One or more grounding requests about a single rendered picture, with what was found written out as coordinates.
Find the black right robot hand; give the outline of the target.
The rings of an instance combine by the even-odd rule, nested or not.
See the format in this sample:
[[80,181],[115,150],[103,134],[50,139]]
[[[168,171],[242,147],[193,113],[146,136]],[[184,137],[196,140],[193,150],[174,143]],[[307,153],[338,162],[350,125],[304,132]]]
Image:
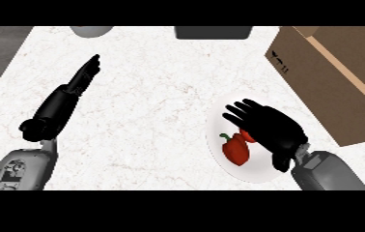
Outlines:
[[245,132],[272,152],[273,168],[286,172],[307,137],[300,124],[273,107],[244,99],[224,106],[226,120]]

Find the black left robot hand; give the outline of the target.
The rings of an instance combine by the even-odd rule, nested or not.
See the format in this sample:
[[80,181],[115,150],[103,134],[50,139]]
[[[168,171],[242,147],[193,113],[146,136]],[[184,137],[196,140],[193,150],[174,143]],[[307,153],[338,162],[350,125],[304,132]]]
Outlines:
[[82,65],[69,82],[62,84],[43,101],[31,119],[20,123],[22,139],[29,142],[57,137],[69,120],[80,97],[100,71],[100,56],[96,54]]

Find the red tomato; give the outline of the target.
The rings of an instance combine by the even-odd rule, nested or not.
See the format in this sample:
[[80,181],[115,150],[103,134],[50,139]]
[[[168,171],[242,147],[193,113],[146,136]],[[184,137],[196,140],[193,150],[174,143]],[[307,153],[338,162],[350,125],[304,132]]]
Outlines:
[[239,133],[241,133],[241,135],[242,135],[242,137],[244,137],[246,142],[249,142],[249,143],[255,143],[257,142],[255,139],[251,137],[249,133],[245,132],[242,129],[239,129]]

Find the white plate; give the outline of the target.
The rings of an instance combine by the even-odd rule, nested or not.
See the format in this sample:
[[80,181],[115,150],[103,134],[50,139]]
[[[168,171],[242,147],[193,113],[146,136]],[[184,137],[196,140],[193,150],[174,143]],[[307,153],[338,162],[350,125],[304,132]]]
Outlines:
[[226,139],[220,137],[220,134],[224,133],[227,136],[233,136],[239,132],[239,128],[223,118],[223,113],[227,112],[224,106],[241,102],[244,99],[249,99],[275,109],[282,108],[276,100],[269,99],[258,93],[238,91],[224,94],[217,98],[208,112],[205,138],[212,158],[224,172],[241,181],[260,184],[282,175],[282,172],[272,166],[272,152],[263,145],[258,143],[248,144],[249,159],[241,166],[233,164],[223,155]]

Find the brown cardboard box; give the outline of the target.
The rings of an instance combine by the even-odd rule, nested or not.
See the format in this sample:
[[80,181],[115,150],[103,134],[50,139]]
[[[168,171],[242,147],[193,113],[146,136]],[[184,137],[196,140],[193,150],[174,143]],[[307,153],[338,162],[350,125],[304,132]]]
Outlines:
[[365,26],[283,26],[264,57],[337,143],[365,142]]

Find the red bell pepper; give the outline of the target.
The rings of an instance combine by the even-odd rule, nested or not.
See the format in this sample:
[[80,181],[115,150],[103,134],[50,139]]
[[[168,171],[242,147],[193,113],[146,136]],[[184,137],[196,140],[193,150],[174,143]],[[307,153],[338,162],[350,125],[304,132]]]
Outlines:
[[223,155],[235,165],[241,166],[249,159],[246,141],[239,133],[235,133],[232,136],[221,133],[220,137],[224,139]]

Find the grey round bowl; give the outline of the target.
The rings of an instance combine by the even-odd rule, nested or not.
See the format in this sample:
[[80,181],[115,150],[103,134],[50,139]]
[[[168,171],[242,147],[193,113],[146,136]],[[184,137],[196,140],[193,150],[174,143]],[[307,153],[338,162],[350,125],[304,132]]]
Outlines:
[[74,34],[81,38],[100,37],[109,32],[111,29],[111,26],[71,26]]

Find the dark grey rectangular appliance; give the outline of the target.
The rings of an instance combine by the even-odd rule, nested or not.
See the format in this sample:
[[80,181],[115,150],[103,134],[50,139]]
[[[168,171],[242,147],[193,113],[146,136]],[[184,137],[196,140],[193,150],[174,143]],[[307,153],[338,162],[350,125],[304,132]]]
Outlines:
[[251,26],[176,26],[179,40],[245,40]]

